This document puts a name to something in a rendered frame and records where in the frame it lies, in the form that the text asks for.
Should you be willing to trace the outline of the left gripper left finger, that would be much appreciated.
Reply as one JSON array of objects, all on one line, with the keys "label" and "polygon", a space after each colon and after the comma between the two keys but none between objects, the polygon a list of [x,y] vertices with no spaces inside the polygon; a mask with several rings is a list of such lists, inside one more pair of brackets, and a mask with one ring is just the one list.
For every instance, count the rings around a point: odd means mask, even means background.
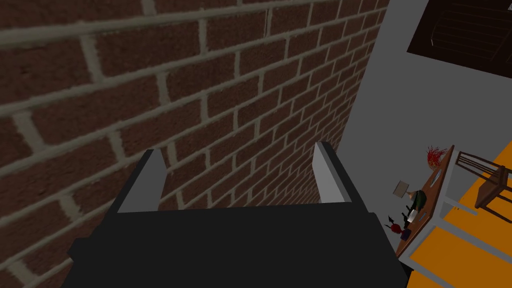
[{"label": "left gripper left finger", "polygon": [[148,149],[108,209],[109,214],[156,211],[167,178],[161,149]]}]

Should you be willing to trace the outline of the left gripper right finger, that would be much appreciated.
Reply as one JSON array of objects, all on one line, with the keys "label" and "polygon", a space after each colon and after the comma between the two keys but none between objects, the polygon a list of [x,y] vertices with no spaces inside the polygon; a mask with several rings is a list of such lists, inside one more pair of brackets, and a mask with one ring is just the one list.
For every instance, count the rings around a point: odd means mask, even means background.
[{"label": "left gripper right finger", "polygon": [[329,142],[319,141],[314,144],[312,169],[320,203],[351,203],[364,212],[368,211],[361,194]]}]

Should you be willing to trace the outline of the brown wooden desk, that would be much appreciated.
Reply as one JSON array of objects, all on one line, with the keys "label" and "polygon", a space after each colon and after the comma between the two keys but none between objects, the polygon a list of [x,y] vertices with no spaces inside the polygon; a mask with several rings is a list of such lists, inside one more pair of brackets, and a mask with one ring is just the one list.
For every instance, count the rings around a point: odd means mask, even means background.
[{"label": "brown wooden desk", "polygon": [[447,228],[449,232],[455,229],[441,216],[443,205],[448,204],[471,215],[477,214],[476,210],[460,204],[447,195],[452,172],[460,155],[461,152],[452,145],[420,190],[407,191],[409,185],[400,181],[394,192],[400,197],[410,194],[413,201],[411,207],[408,208],[408,214],[405,215],[405,227],[401,228],[403,232],[399,234],[400,242],[395,252],[396,256],[406,266],[424,276],[430,275],[431,272],[412,260],[411,255],[434,228]]}]

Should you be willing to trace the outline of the brown wooden chair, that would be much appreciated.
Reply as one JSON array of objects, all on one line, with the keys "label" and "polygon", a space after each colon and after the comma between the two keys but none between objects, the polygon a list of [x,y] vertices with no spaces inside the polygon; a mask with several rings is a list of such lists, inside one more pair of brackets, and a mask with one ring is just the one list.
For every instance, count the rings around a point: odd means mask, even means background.
[{"label": "brown wooden chair", "polygon": [[488,207],[495,198],[512,204],[512,199],[501,195],[503,191],[512,193],[512,184],[508,184],[512,169],[463,151],[458,153],[455,164],[484,180],[478,188],[474,207],[512,224],[512,220]]}]

